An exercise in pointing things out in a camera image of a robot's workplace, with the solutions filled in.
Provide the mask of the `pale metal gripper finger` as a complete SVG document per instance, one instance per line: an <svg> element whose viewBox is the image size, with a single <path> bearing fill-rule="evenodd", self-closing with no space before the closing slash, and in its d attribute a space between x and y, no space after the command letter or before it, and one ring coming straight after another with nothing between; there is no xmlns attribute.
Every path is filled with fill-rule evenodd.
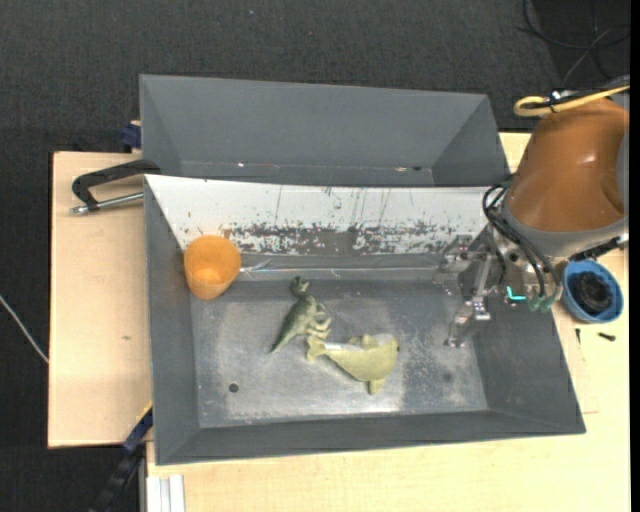
<svg viewBox="0 0 640 512"><path fill-rule="evenodd" d="M485 286L493 259L489 243L482 235L457 235L443 250L433 281L443 284L470 272L469 279L474 286Z"/></svg>
<svg viewBox="0 0 640 512"><path fill-rule="evenodd" d="M449 324L447 337L444 345L449 347L462 347L465 344L465 337L468 336L480 322L487 322L491 319L488 310L487 299L481 296L472 296L464 299L453 315Z"/></svg>

